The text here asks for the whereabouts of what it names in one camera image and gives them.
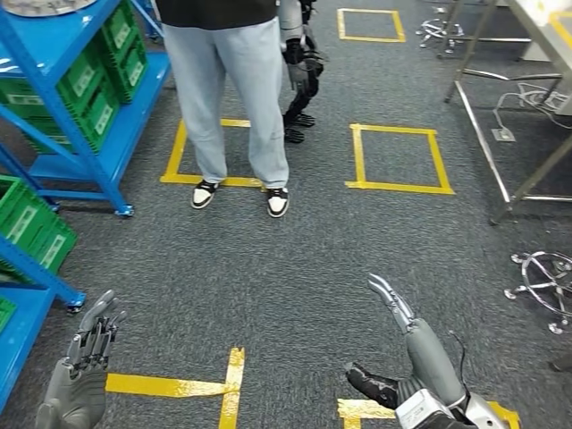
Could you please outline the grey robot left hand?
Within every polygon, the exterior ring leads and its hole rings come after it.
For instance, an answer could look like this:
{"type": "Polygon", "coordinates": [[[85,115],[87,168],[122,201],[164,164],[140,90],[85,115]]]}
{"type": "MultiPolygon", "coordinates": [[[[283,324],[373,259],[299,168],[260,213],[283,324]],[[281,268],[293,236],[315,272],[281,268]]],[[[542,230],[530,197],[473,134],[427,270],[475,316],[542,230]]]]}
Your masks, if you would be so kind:
{"type": "Polygon", "coordinates": [[[111,349],[127,317],[117,311],[118,303],[114,290],[108,290],[84,314],[66,356],[55,364],[35,428],[89,429],[102,419],[111,349]]]}

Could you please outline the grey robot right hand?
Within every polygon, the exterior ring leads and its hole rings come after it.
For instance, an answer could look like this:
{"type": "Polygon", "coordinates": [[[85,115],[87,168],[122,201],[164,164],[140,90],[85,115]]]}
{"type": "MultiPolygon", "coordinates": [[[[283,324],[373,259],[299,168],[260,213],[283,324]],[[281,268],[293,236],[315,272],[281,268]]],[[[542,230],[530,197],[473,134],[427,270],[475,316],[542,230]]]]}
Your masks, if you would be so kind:
{"type": "Polygon", "coordinates": [[[392,379],[372,374],[357,363],[346,366],[346,379],[355,389],[379,405],[395,410],[417,391],[427,389],[456,416],[464,415],[469,394],[457,376],[451,361],[436,334],[425,320],[417,317],[386,280],[368,274],[368,284],[392,313],[404,336],[412,365],[410,376],[392,379]]]}

